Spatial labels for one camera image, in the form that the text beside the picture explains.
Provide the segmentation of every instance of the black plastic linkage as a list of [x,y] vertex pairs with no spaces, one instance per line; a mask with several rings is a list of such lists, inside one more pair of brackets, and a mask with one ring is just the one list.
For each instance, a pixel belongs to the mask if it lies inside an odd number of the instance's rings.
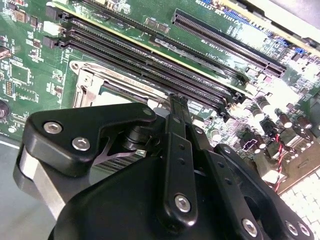
[[[25,123],[22,141],[32,157],[76,177],[85,175],[91,168],[101,151],[100,139],[112,135],[110,131],[105,132],[105,128],[117,126],[118,133],[121,128],[146,126],[155,120],[156,114],[142,103],[36,112]],[[45,131],[44,124],[50,121],[62,126],[59,134]],[[89,141],[88,150],[79,151],[73,147],[72,141],[78,137]]]

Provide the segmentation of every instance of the red wire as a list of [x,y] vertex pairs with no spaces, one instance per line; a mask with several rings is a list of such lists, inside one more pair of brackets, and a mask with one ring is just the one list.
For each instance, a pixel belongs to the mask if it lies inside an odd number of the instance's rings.
[[279,134],[277,134],[275,136],[275,141],[277,143],[279,143],[279,148],[278,148],[278,153],[279,153],[279,158],[278,158],[278,177],[277,177],[277,180],[276,180],[276,184],[275,184],[275,188],[274,188],[274,191],[277,193],[278,192],[278,189],[280,187],[280,176],[281,176],[281,172],[282,172],[282,159],[284,158],[284,155],[282,153],[283,151],[283,145],[282,143],[279,141]]

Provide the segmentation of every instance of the screw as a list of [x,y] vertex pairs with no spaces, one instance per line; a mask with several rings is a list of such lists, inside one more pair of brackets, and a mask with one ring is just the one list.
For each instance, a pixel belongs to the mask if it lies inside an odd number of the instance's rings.
[[229,149],[227,146],[224,146],[224,147],[223,147],[223,150],[224,150],[227,154],[230,154],[230,153],[231,153],[230,149]]
[[62,132],[62,126],[54,121],[48,121],[43,125],[43,129],[48,134],[58,134]]
[[310,236],[310,232],[309,230],[306,228],[305,225],[303,225],[302,223],[298,222],[298,225],[301,229],[301,232],[304,234],[304,235],[307,235],[308,237]]
[[177,122],[178,124],[181,123],[180,119],[177,118],[177,117],[175,117],[175,116],[173,117],[173,120],[174,120],[175,122]]
[[247,231],[248,234],[250,234],[252,237],[258,236],[258,230],[256,226],[250,221],[249,219],[243,219],[242,220],[242,225],[244,229]]
[[147,114],[148,116],[151,116],[151,115],[152,115],[152,112],[150,111],[149,108],[144,108],[144,109],[143,109],[143,112],[144,112],[145,114]]
[[90,142],[85,137],[76,137],[72,140],[72,146],[79,151],[87,151],[90,148]]
[[196,128],[195,128],[195,131],[196,131],[198,134],[202,134],[202,133],[203,133],[203,131],[202,131],[202,129],[201,129],[200,127],[196,127]]
[[293,235],[298,236],[298,231],[295,226],[291,224],[291,222],[285,221],[285,225]]
[[187,213],[191,209],[190,202],[185,196],[182,196],[182,195],[175,196],[174,203],[176,207],[183,213]]

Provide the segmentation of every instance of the ram slot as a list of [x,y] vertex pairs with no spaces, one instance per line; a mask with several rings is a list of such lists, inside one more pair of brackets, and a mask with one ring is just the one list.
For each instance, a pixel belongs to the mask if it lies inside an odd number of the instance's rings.
[[179,9],[175,10],[172,23],[174,26],[224,50],[226,53],[246,61],[266,74],[280,78],[287,70],[285,66],[279,64],[271,57],[262,54]]
[[116,52],[110,53],[108,49],[106,51],[100,50],[101,45],[96,47],[81,42],[75,39],[60,40],[58,46],[61,48],[72,48],[78,50],[85,55],[96,59],[102,64],[107,64],[115,69],[127,72],[144,79],[152,84],[159,86],[160,88],[167,89],[168,91],[176,94],[184,95],[190,100],[196,101],[204,106],[215,109],[219,113],[225,113],[225,105],[221,101],[216,102],[216,98],[212,95],[207,95],[206,92],[194,88],[194,86],[183,82],[176,78],[170,78],[169,74],[157,72],[156,69],[143,66],[141,63],[133,59],[131,56],[126,56],[125,59],[119,57]]
[[190,83],[191,85],[194,85],[195,88],[205,91],[207,95],[215,96],[216,102],[221,101],[221,99],[225,99],[223,102],[233,103],[236,100],[235,102],[238,103],[239,101],[237,98],[239,98],[241,101],[244,99],[241,94],[236,95],[230,89],[227,89],[224,86],[219,86],[215,82],[211,82],[210,79],[204,79],[203,77],[190,71],[187,71],[187,73],[189,73],[189,75],[187,75],[184,69],[182,69],[176,63],[172,63],[167,59],[157,57],[155,56],[155,53],[149,53],[144,49],[139,49],[133,44],[121,42],[123,40],[119,39],[118,37],[114,38],[113,36],[111,39],[105,38],[104,34],[102,33],[97,34],[93,33],[92,31],[88,32],[78,27],[72,27],[67,31],[66,35],[71,36],[79,41],[91,41],[92,44],[103,44],[104,46],[108,47],[108,50],[113,49],[113,51],[116,51],[117,53],[123,52],[127,55],[130,55],[130,57],[135,57],[137,61],[157,68],[157,71],[169,73],[171,78],[181,79],[185,83]]
[[132,50],[141,56],[147,57],[147,58],[151,59],[152,61],[156,61],[157,63],[159,63],[160,65],[163,65],[166,68],[170,68],[173,71],[180,73],[187,78],[191,78],[194,81],[199,82],[203,87],[205,87],[205,86],[210,87],[211,91],[212,91],[212,89],[216,90],[217,94],[221,94],[221,96],[224,95],[224,97],[227,98],[228,101],[230,101],[230,98],[235,97],[235,90],[234,89],[230,89],[220,83],[213,81],[210,78],[204,77],[194,71],[191,71],[190,69],[183,67],[183,66],[177,64],[176,62],[173,62],[173,61],[166,59],[165,57],[155,53],[154,51],[147,50],[147,49],[145,49],[135,43],[125,41],[123,38],[120,38],[111,32],[107,32],[103,29],[100,29],[99,27],[96,27],[96,26],[94,26],[90,23],[87,23],[81,19],[73,18],[71,20],[71,22],[75,26],[79,27],[79,28],[74,28],[75,31],[78,31],[81,33],[81,31],[82,31],[81,29],[83,29],[85,31],[89,31],[90,34],[96,35],[97,37],[99,37],[99,39],[101,39],[101,38],[106,39],[107,38],[108,40],[113,41],[115,44],[117,44],[123,48]]

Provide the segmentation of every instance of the black connector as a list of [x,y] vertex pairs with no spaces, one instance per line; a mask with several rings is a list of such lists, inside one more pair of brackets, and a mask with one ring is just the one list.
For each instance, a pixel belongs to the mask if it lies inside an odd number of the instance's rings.
[[199,19],[176,9],[172,18],[176,27],[212,44],[213,46],[232,54],[248,64],[251,64],[266,74],[277,78],[282,77],[287,68],[271,57],[262,54],[254,48],[243,44],[237,39],[219,31],[218,29],[200,21]]

